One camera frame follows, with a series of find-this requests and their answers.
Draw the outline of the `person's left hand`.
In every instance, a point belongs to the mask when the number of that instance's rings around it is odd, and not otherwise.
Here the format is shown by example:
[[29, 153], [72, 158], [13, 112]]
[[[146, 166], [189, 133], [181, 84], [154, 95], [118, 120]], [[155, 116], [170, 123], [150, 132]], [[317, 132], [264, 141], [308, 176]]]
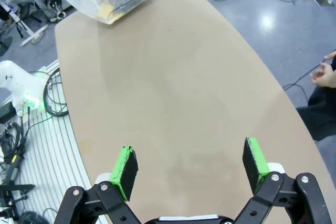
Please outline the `person's left hand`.
[[335, 88], [335, 70], [327, 63], [321, 62], [319, 66], [321, 69], [310, 75], [312, 83], [319, 87]]

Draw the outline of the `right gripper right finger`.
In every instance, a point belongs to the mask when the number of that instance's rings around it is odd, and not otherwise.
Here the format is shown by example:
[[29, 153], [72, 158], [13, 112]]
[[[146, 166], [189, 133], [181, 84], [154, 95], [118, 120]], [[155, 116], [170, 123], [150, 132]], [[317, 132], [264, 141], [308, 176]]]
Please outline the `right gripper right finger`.
[[271, 171], [255, 138], [244, 142], [243, 164], [253, 193], [233, 223], [264, 223], [273, 207], [285, 208], [292, 223], [331, 223], [316, 177]]

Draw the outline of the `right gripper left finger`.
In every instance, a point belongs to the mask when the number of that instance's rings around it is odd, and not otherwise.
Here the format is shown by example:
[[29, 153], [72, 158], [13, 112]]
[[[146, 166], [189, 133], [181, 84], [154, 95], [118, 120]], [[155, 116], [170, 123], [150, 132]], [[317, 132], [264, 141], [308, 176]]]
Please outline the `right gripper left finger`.
[[139, 170], [136, 158], [135, 150], [124, 146], [106, 180], [88, 190], [80, 186], [68, 188], [54, 223], [96, 223], [105, 215], [112, 223], [140, 223], [127, 205]]

